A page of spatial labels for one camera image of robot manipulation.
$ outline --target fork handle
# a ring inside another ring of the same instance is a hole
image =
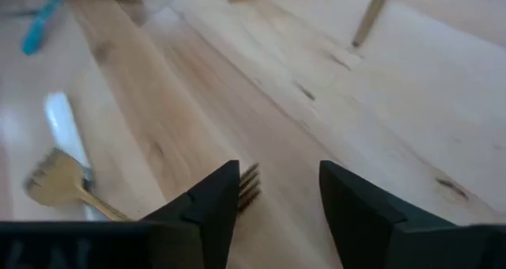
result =
[[[108,205],[106,202],[98,199],[95,195],[90,194],[88,191],[81,189],[81,200],[96,208],[100,213],[116,222],[131,221],[124,213],[116,210],[113,206]]]

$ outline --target wooden floor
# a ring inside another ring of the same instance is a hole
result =
[[[131,218],[229,159],[260,163],[231,268],[341,266],[323,159],[452,222],[506,221],[503,4],[391,0],[353,49],[367,2],[68,0],[32,57],[19,48],[31,20],[0,19],[0,218],[83,219],[21,190],[54,144],[43,99],[62,90],[98,195]]]

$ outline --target white plastic piece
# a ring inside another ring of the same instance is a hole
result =
[[[90,168],[67,95],[61,92],[49,94],[44,103],[44,111],[56,146],[84,167]],[[86,173],[85,178],[93,182],[91,173]],[[89,205],[85,205],[85,216],[89,221],[104,220],[104,216]]]

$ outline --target black plastic part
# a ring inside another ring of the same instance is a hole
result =
[[[239,162],[229,161],[187,193],[142,220],[176,218],[197,225],[205,269],[225,268],[236,224],[239,181]]]
[[[332,161],[319,185],[345,269],[506,268],[503,225],[454,225]]]
[[[225,269],[239,162],[139,222],[0,222],[0,267]]]

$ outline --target blue object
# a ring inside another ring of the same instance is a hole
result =
[[[56,8],[62,3],[63,0],[49,0],[47,4],[38,12],[35,20],[30,26],[23,42],[21,43],[21,50],[26,55],[33,55],[42,45],[44,26],[47,19],[54,13]]]

